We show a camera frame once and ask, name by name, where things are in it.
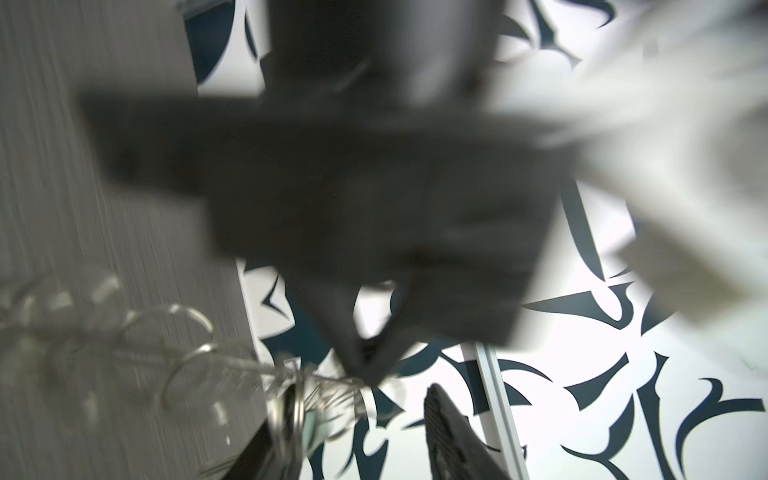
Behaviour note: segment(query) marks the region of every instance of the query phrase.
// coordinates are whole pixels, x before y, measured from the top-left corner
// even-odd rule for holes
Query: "textured gray surface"
[[[194,306],[219,337],[250,341],[234,261],[211,253],[202,205],[104,184],[71,104],[94,79],[194,91],[169,4],[0,0],[0,280],[87,260],[118,273],[135,306]],[[262,419],[258,397],[224,427],[149,411],[89,432],[31,386],[0,386],[0,478],[194,478]]]

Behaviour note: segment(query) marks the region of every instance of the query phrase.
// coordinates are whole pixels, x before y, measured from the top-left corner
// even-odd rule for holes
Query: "metal frame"
[[[525,466],[520,438],[507,401],[502,371],[498,367],[496,349],[483,343],[475,344],[480,377],[485,387],[485,396],[491,407],[491,415],[498,432],[504,467],[512,480],[530,480]]]

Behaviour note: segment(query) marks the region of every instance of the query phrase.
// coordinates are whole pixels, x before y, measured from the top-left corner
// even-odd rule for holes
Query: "black and white pattern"
[[[634,8],[629,1],[509,2],[498,60],[524,59],[523,66],[563,81],[588,64]],[[208,23],[188,21],[201,94],[263,89],[269,57],[263,13],[263,0],[237,0],[219,7]],[[768,382],[661,310],[616,257],[642,228],[621,199],[577,182],[562,198],[521,314],[541,334],[525,351],[498,351],[531,478],[765,478]],[[275,270],[249,270],[245,263],[242,286],[262,360],[299,357],[326,371],[336,368],[329,346],[286,296]],[[362,336],[380,330],[398,296],[361,291]],[[428,478],[422,402],[433,382],[485,439],[488,402],[468,349],[417,345],[398,374],[366,391],[368,418],[321,447],[306,461],[302,479]]]

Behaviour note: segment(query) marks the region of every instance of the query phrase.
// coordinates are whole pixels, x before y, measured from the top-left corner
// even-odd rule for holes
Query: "patterned wallpaper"
[[[628,0],[509,2],[497,58],[524,58],[553,78],[576,75],[636,7]],[[200,94],[264,88],[264,12],[263,0],[236,0],[187,21]],[[768,381],[662,311],[615,256],[642,228],[621,199],[573,182],[562,200],[521,310],[539,334],[524,349],[498,351],[531,478],[768,478]],[[275,270],[245,262],[242,284],[263,360],[300,357],[335,368],[329,346]],[[398,298],[396,291],[361,290],[361,334],[375,335]],[[307,460],[303,480],[429,478],[422,402],[433,382],[494,450],[470,349],[420,344],[397,373],[365,393],[367,418]]]

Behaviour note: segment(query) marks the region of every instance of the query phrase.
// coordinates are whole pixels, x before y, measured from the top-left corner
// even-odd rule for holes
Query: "black object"
[[[440,2],[465,48],[425,39],[415,57],[386,32],[416,38],[433,20],[409,9],[429,0],[277,4],[277,86],[258,99],[83,94],[108,173],[204,195],[220,249],[275,266],[370,385],[416,341],[506,341],[572,155],[535,145],[545,125],[474,107],[502,2]],[[344,21],[288,25],[304,7]],[[435,57],[445,68],[433,78]],[[408,284],[403,305],[362,340],[357,292],[389,280]]]
[[[424,398],[424,423],[434,480],[509,480],[438,384]]]
[[[288,407],[285,415],[286,422],[291,422],[293,419],[291,405],[295,395],[296,386],[291,385],[283,397]],[[286,447],[297,448],[298,445],[286,445]],[[281,455],[270,435],[269,424],[264,422],[221,480],[298,480],[302,460],[303,457]]]

